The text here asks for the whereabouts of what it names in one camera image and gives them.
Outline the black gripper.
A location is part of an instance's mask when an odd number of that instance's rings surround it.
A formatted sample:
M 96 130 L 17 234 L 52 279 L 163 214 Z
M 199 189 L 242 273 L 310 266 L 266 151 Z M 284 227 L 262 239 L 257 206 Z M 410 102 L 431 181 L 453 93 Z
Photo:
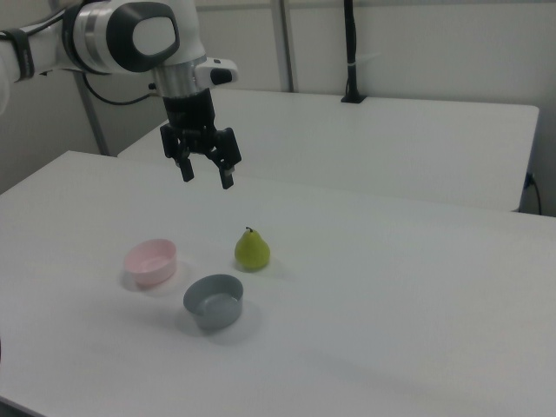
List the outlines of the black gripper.
M 163 151 L 168 159 L 175 161 L 182 179 L 189 182 L 195 177 L 190 152 L 208 152 L 208 159 L 219 169 L 222 188 L 231 188 L 235 166 L 242 160 L 242 155 L 235 132 L 231 128 L 215 128 L 210 90 L 204 89 L 186 97 L 165 97 L 163 103 L 169 119 L 169 123 L 160 128 Z

